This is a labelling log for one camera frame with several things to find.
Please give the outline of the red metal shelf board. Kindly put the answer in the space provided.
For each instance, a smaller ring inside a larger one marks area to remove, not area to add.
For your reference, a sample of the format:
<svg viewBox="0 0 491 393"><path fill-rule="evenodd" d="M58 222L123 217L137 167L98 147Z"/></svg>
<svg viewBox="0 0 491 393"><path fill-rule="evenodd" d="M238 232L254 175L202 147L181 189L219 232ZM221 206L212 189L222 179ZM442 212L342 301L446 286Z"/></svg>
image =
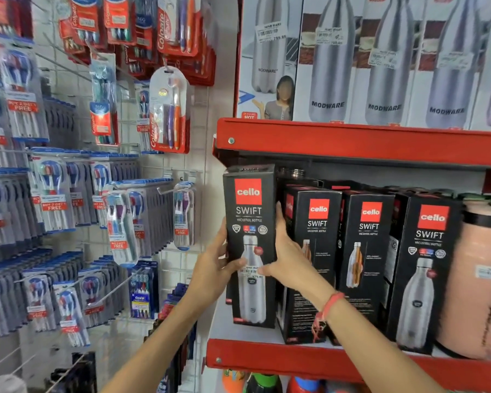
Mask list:
<svg viewBox="0 0 491 393"><path fill-rule="evenodd" d="M426 373L449 390L491 393L491 361L473 361L407 353ZM264 374L330 379L351 383L362 377L344 350L318 345L285 345L210 338L205 366Z"/></svg>
<svg viewBox="0 0 491 393"><path fill-rule="evenodd" d="M220 118L223 151L429 163L491 169L491 132Z"/></svg>

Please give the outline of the red thread wristband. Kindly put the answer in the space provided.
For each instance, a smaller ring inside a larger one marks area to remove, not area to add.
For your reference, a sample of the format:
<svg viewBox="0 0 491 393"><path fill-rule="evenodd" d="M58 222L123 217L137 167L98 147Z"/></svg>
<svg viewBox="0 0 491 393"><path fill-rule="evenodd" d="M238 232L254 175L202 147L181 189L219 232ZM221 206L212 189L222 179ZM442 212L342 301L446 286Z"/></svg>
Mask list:
<svg viewBox="0 0 491 393"><path fill-rule="evenodd" d="M313 343L318 343L321 340L321 334L327 324L327 317L330 309L336 302L338 302L340 299L343 299L344 297L345 294L342 292L336 292L332 294L324 305L324 308L316 313L312 324Z"/></svg>

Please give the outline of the row of dark toothbrush packs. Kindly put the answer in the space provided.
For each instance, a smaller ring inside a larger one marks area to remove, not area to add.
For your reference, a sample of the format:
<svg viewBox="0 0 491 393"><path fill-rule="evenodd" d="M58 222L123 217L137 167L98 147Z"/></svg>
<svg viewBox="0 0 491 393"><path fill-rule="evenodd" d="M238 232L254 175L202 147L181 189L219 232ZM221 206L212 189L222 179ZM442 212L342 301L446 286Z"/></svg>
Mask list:
<svg viewBox="0 0 491 393"><path fill-rule="evenodd" d="M76 106L58 98L44 98L49 146L77 149L79 144L79 120Z"/></svg>

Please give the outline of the row of blue toothbrush packs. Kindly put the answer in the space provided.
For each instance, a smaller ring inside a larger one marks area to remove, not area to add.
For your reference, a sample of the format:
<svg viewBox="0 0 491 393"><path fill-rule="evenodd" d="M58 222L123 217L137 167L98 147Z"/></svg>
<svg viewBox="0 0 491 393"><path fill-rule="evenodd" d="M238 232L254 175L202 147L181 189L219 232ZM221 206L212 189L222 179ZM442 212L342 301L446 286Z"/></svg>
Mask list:
<svg viewBox="0 0 491 393"><path fill-rule="evenodd" d="M53 256L37 248L0 262L0 337L31 323L61 331L72 347L91 344L89 330L124 310L124 272L112 256L87 262L82 251Z"/></svg>
<svg viewBox="0 0 491 393"><path fill-rule="evenodd" d="M35 214L27 168L0 168L0 263L38 248L43 229Z"/></svg>
<svg viewBox="0 0 491 393"><path fill-rule="evenodd" d="M21 144L50 142L33 46L31 39L0 34L0 168L23 166Z"/></svg>
<svg viewBox="0 0 491 393"><path fill-rule="evenodd" d="M54 234L91 225L107 229L107 187L140 178L139 158L135 153L31 148L31 198L44 231Z"/></svg>

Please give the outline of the clear slim toothbrush pack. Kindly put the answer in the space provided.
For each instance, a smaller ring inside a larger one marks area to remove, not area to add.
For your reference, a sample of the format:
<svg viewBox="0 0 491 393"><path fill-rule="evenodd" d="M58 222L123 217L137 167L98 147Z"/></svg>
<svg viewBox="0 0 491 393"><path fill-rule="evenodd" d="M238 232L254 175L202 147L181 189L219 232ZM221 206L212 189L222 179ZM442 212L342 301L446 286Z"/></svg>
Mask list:
<svg viewBox="0 0 491 393"><path fill-rule="evenodd" d="M179 182L173 190L173 243L179 251L189 251L195 242L195 185Z"/></svg>

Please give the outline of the black steel bottle box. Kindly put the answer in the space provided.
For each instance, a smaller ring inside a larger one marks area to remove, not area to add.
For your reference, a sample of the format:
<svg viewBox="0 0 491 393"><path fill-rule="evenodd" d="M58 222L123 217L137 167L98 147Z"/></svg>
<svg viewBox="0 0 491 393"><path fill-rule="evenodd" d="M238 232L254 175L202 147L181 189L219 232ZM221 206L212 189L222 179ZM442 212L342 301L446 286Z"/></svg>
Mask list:
<svg viewBox="0 0 491 393"><path fill-rule="evenodd" d="M229 260L247 261L228 284L233 322L273 329L276 282L258 269L276 261L275 165L227 168L223 192Z"/></svg>
<svg viewBox="0 0 491 393"><path fill-rule="evenodd" d="M334 287L373 325L384 297L394 200L392 194L342 192Z"/></svg>
<svg viewBox="0 0 491 393"><path fill-rule="evenodd" d="M378 323L401 350L432 352L462 212L454 198L395 194Z"/></svg>
<svg viewBox="0 0 491 393"><path fill-rule="evenodd" d="M282 211L288 236L315 270L334 284L334 261L339 231L341 191L287 184ZM318 312L298 291L276 283L276 318L285 344L311 344L326 340L325 325L314 326Z"/></svg>

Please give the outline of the red shelf upright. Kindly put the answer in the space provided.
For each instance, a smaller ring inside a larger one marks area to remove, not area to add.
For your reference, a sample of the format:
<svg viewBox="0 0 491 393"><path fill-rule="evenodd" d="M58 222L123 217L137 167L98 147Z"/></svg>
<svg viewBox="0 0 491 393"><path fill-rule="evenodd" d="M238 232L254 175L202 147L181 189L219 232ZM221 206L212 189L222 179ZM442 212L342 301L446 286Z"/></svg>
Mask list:
<svg viewBox="0 0 491 393"><path fill-rule="evenodd" d="M237 107L239 101L239 86L240 86L240 63L241 63L241 32L242 32L242 11L243 0L237 0L238 6L238 21L237 21L237 34L236 34L236 66L235 66L235 97L233 106L233 117L238 117Z"/></svg>

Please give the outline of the oval white red toothbrush pack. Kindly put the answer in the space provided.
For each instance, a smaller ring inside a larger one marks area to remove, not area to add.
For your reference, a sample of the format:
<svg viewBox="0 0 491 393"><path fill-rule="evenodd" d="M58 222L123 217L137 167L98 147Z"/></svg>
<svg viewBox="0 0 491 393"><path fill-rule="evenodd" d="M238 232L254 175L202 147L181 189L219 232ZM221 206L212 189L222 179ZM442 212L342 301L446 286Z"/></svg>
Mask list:
<svg viewBox="0 0 491 393"><path fill-rule="evenodd" d="M163 66L150 80L150 143L159 152L188 154L194 90L180 69Z"/></svg>

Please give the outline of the row of dark hanging packs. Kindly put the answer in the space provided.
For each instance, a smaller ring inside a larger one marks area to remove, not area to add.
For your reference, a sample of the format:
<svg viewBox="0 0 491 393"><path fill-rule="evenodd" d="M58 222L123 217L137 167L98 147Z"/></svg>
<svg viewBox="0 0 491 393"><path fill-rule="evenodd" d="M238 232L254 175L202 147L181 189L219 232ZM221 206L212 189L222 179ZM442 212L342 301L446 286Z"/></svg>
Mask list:
<svg viewBox="0 0 491 393"><path fill-rule="evenodd" d="M183 295L176 297L177 302L164 304L157 328L143 345L143 365L146 366L142 377L142 383L146 383L143 393L165 393L167 388L160 387L162 380L168 378L171 364L175 362L177 353L183 350L184 342L204 311L187 299L188 288L189 285L185 286Z"/></svg>

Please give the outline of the row of grey toothbrush packs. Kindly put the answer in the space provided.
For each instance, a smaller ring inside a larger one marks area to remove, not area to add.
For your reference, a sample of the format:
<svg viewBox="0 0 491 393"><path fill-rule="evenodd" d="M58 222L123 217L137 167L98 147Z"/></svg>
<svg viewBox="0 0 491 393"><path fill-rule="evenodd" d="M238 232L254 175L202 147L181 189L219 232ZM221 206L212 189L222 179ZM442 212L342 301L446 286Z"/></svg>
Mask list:
<svg viewBox="0 0 491 393"><path fill-rule="evenodd" d="M173 239L172 178L125 180L139 259L152 258Z"/></svg>

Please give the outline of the pink insulated flask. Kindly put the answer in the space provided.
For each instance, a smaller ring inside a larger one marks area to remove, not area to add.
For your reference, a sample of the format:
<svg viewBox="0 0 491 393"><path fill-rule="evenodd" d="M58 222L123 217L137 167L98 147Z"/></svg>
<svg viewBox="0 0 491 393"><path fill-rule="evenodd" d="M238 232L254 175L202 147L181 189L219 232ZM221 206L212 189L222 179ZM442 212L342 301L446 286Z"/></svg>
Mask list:
<svg viewBox="0 0 491 393"><path fill-rule="evenodd" d="M446 353L484 359L490 324L491 205L485 201L465 201L437 343Z"/></svg>

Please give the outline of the orange bottle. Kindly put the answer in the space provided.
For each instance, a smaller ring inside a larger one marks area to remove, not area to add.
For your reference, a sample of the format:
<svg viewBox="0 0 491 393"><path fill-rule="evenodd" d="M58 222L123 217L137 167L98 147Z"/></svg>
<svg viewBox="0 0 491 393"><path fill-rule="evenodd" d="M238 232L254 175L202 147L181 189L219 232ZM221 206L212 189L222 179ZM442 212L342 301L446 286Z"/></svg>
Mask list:
<svg viewBox="0 0 491 393"><path fill-rule="evenodd" d="M249 373L240 370L223 370L221 382L226 393L243 393Z"/></svg>

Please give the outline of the red and blue bottle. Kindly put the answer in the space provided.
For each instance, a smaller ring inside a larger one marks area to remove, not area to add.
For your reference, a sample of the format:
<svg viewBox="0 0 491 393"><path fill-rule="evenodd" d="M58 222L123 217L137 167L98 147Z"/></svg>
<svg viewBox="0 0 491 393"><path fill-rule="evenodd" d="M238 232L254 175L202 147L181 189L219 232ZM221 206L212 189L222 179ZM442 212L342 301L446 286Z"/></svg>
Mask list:
<svg viewBox="0 0 491 393"><path fill-rule="evenodd" d="M325 389L320 379L291 376L286 393L325 393Z"/></svg>

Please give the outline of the small toothbrush pack red label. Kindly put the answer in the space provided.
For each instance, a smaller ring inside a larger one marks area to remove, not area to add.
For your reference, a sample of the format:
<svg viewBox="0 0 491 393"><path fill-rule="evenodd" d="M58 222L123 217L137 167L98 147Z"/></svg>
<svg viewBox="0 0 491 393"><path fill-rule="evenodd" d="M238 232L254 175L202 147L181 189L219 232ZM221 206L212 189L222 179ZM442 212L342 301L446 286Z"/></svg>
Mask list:
<svg viewBox="0 0 491 393"><path fill-rule="evenodd" d="M137 103L137 133L139 135L141 152L151 151L150 141L150 117L149 117L149 104L150 104L150 81L137 81L135 84L136 90L136 103Z"/></svg>

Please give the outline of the person's right hand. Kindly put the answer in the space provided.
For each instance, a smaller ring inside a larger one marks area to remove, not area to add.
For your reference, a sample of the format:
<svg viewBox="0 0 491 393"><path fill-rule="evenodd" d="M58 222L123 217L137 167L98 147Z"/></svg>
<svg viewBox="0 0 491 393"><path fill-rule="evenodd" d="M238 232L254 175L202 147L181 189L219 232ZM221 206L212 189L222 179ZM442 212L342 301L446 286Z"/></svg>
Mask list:
<svg viewBox="0 0 491 393"><path fill-rule="evenodd" d="M298 291L321 311L336 291L304 257L301 247L288 236L280 202L276 203L275 227L275 262L281 263L281 276L277 281Z"/></svg>

